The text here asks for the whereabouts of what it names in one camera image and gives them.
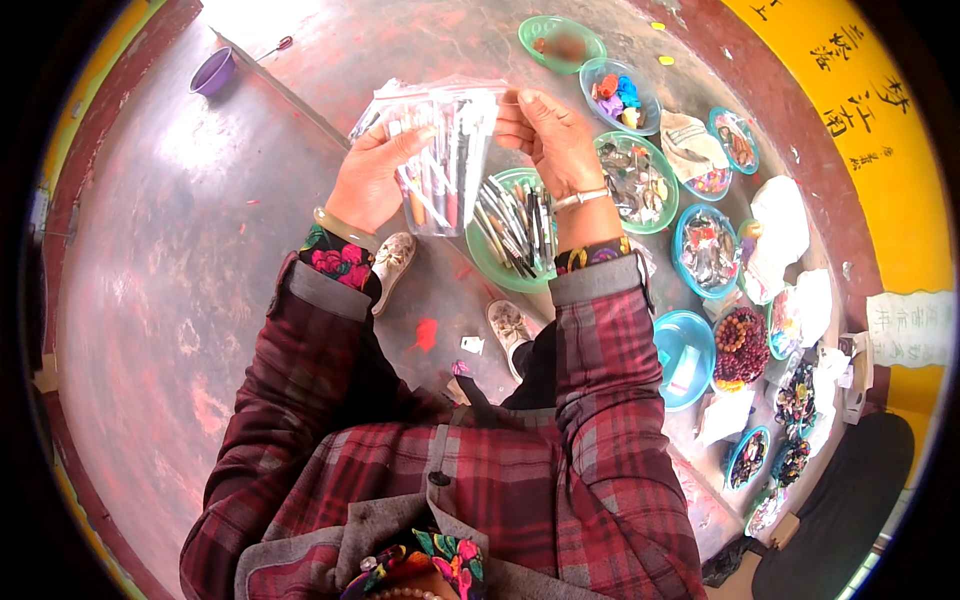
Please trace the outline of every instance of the pearl necklace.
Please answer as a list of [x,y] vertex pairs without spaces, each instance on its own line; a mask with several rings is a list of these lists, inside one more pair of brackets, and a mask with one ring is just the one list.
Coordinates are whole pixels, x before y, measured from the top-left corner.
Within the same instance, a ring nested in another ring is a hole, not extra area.
[[368,596],[364,596],[366,600],[387,600],[389,598],[423,598],[423,600],[444,600],[442,596],[438,596],[432,591],[423,591],[420,588],[410,589],[410,588],[393,588],[385,589],[380,593],[372,593]]

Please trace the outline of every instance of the paper sign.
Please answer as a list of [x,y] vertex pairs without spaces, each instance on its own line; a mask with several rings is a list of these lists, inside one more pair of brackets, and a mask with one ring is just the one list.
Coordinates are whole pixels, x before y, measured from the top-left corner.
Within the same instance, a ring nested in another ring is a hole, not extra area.
[[953,355],[953,292],[884,293],[867,298],[874,363],[947,365]]

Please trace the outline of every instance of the scissors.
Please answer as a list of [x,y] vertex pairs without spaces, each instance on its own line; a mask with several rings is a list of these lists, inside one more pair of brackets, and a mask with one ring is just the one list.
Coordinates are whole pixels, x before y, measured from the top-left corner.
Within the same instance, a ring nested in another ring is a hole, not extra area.
[[293,39],[291,36],[287,36],[287,37],[285,37],[285,38],[283,38],[283,39],[280,40],[280,43],[276,45],[276,48],[274,48],[273,50],[271,50],[271,51],[268,52],[267,54],[263,55],[262,57],[260,57],[259,59],[257,59],[255,62],[260,62],[261,60],[264,60],[264,59],[266,59],[267,57],[269,57],[271,54],[273,54],[273,53],[276,52],[277,50],[286,50],[287,48],[289,48],[289,47],[292,46],[292,45],[294,45],[294,39]]

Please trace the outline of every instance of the button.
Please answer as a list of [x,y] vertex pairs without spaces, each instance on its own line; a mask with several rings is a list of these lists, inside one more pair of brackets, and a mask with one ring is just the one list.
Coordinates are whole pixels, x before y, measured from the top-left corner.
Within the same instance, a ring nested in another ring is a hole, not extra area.
[[443,487],[450,485],[450,478],[441,470],[430,471],[426,476],[426,480],[435,486]]

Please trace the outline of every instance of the rubber toy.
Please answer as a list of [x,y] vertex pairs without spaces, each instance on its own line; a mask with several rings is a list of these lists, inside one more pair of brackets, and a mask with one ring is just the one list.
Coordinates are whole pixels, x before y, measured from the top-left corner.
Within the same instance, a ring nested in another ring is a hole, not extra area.
[[618,85],[619,81],[617,80],[616,75],[611,73],[607,77],[603,78],[602,82],[600,82],[600,87],[598,88],[600,95],[604,98],[610,98],[614,93],[616,93],[616,88]]
[[623,114],[620,115],[620,120],[623,121],[624,125],[632,130],[635,130],[636,120],[639,116],[639,112],[637,112],[636,108],[626,107],[623,109]]
[[600,108],[603,109],[611,118],[616,118],[620,116],[623,112],[623,102],[614,94],[607,100],[600,100],[597,102],[600,105]]
[[621,75],[617,81],[616,95],[620,97],[624,107],[640,108],[640,100],[636,96],[636,85],[626,75]]

